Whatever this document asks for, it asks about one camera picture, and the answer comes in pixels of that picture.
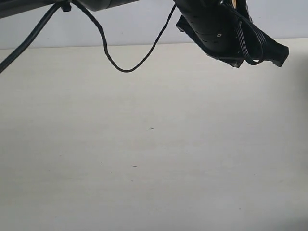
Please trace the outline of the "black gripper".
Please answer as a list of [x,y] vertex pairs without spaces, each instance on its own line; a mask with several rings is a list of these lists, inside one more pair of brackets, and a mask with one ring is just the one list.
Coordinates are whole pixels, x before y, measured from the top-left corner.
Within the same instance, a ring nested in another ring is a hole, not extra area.
[[245,0],[176,0],[181,17],[176,23],[209,57],[239,68],[243,62],[263,61],[281,67],[289,48],[259,29]]

